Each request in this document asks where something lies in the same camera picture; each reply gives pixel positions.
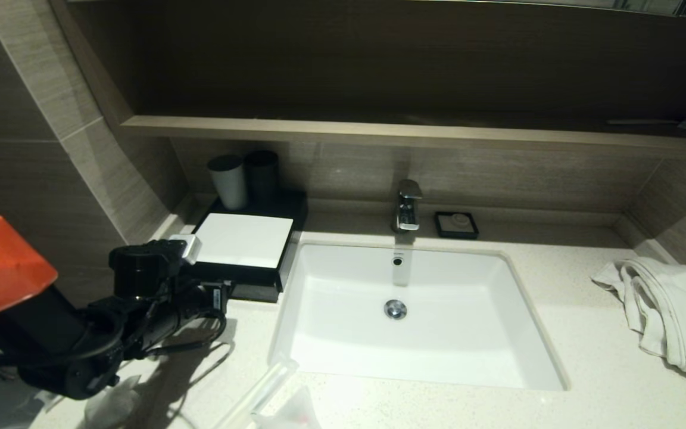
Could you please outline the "black glossy drawer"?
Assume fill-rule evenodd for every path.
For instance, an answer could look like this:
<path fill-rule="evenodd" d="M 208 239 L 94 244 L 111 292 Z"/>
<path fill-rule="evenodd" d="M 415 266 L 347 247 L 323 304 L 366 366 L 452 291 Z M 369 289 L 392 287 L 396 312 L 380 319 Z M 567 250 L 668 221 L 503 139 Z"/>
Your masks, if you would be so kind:
<path fill-rule="evenodd" d="M 278 303 L 282 293 L 281 281 L 259 282 L 255 284 L 236 282 L 231 300 L 255 301 L 261 303 Z"/>

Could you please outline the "white sachet with red print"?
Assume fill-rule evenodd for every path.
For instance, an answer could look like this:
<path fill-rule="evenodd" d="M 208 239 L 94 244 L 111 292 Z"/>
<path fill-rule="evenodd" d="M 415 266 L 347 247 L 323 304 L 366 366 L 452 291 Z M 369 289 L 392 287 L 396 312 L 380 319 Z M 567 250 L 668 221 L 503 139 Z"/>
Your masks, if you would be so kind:
<path fill-rule="evenodd" d="M 274 415 L 252 414 L 256 429 L 322 429 L 310 390 L 300 388 Z"/>

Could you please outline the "crumpled white wrapper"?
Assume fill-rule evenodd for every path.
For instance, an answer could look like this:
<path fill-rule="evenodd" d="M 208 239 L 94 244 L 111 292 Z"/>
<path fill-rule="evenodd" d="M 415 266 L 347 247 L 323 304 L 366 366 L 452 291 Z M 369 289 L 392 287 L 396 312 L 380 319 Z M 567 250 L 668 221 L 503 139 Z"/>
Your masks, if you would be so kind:
<path fill-rule="evenodd" d="M 81 429 L 118 429 L 141 404 L 141 394 L 136 390 L 139 380 L 141 375 L 125 378 L 89 399 Z"/>

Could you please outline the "white crumpled towel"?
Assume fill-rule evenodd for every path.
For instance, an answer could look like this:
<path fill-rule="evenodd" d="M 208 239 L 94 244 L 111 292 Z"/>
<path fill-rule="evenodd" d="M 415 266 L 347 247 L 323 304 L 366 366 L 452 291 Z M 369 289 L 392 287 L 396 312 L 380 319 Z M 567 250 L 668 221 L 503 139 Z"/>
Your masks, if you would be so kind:
<path fill-rule="evenodd" d="M 641 350 L 686 373 L 686 265 L 637 256 L 608 263 L 591 280 L 618 297 Z"/>

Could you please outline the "white rectangular sink basin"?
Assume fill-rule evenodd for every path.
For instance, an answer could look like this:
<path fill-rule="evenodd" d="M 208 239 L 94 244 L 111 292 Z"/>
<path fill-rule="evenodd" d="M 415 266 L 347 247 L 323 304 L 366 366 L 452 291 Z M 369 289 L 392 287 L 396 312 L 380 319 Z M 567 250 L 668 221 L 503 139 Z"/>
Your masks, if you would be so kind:
<path fill-rule="evenodd" d="M 392 320 L 384 304 L 402 301 Z M 308 373 L 565 391 L 506 255 L 303 244 L 285 288 L 269 362 Z"/>

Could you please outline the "black box with white lid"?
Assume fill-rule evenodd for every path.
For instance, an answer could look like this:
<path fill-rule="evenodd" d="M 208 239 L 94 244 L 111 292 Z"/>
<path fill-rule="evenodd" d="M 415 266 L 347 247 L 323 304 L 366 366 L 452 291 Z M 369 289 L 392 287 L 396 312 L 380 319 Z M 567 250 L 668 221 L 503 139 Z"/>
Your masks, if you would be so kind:
<path fill-rule="evenodd" d="M 277 280 L 283 292 L 307 216 L 307 193 L 297 190 L 283 190 L 266 206 L 250 203 L 236 212 L 215 201 L 194 228 L 202 249 L 188 272 L 204 284 Z"/>

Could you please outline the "clear plastic tube package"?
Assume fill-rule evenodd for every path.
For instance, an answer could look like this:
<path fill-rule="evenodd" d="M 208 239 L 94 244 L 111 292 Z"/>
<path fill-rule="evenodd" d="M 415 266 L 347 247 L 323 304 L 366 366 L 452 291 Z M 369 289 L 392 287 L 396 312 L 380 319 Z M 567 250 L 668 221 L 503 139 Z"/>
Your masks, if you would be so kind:
<path fill-rule="evenodd" d="M 250 429 L 253 417 L 269 404 L 298 367 L 294 359 L 281 355 L 212 429 Z"/>

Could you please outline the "wooden wall shelf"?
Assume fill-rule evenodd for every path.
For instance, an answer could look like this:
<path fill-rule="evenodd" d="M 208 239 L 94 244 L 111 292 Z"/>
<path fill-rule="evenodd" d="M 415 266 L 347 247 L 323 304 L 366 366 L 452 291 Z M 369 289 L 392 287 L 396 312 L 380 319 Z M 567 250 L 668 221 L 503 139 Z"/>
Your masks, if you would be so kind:
<path fill-rule="evenodd" d="M 571 130 L 477 128 L 318 122 L 318 120 L 209 119 L 134 115 L 120 125 L 134 136 L 235 141 L 283 141 L 417 148 L 482 148 L 686 158 L 686 136 Z"/>

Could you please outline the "black square soap dish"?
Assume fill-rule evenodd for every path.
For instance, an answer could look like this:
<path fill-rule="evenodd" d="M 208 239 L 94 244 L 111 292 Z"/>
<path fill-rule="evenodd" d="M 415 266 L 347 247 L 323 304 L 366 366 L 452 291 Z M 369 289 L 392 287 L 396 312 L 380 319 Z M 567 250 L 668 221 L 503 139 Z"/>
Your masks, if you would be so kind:
<path fill-rule="evenodd" d="M 473 215 L 470 213 L 463 213 L 467 216 L 469 216 L 469 219 L 473 223 L 473 227 L 475 231 L 473 233 L 462 233 L 462 232 L 447 232 L 442 229 L 442 222 L 441 218 L 443 216 L 451 215 L 453 213 L 463 213 L 463 212 L 436 212 L 435 213 L 435 227 L 436 227 L 436 233 L 438 234 L 439 237 L 447 238 L 447 239 L 453 239 L 453 240 L 462 240 L 462 241 L 474 241 L 477 240 L 479 237 L 479 228 L 473 218 Z"/>

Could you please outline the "black cup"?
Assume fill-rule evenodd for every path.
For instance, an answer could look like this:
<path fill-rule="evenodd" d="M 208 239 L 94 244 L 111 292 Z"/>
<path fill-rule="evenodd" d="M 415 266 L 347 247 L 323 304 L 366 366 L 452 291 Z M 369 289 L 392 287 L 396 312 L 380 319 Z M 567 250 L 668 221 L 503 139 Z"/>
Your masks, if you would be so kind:
<path fill-rule="evenodd" d="M 279 157 L 271 150 L 256 150 L 245 157 L 245 168 L 251 198 L 266 206 L 278 198 Z"/>

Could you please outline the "grey cup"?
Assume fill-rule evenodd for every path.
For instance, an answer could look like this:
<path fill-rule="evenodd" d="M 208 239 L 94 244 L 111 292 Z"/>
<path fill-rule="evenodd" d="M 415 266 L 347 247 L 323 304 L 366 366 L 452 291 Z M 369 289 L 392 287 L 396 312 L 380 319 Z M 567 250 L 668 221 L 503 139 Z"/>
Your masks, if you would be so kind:
<path fill-rule="evenodd" d="M 213 157 L 207 163 L 211 180 L 223 206 L 239 211 L 248 205 L 243 158 L 236 154 Z"/>

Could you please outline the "chrome faucet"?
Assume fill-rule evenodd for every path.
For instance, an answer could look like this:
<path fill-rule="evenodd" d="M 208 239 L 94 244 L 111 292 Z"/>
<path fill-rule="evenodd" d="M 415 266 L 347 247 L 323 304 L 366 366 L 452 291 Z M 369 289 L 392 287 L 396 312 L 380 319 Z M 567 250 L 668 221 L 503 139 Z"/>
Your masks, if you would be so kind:
<path fill-rule="evenodd" d="M 392 223 L 392 230 L 396 234 L 406 234 L 419 230 L 420 220 L 417 204 L 422 198 L 423 192 L 416 181 L 403 179 L 398 183 Z"/>

